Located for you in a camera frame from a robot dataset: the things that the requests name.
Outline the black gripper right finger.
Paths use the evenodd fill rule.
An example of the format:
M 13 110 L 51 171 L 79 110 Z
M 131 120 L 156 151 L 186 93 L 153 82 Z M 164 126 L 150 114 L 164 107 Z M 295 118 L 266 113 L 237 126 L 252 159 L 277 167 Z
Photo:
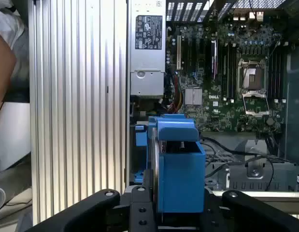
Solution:
M 204 191 L 200 232 L 299 232 L 299 219 L 240 191 Z

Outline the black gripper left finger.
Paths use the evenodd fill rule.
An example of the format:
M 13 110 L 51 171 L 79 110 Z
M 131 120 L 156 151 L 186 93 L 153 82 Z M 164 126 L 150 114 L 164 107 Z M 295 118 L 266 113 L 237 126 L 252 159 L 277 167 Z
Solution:
M 103 189 L 33 226 L 30 232 L 155 232 L 153 172 L 124 194 Z

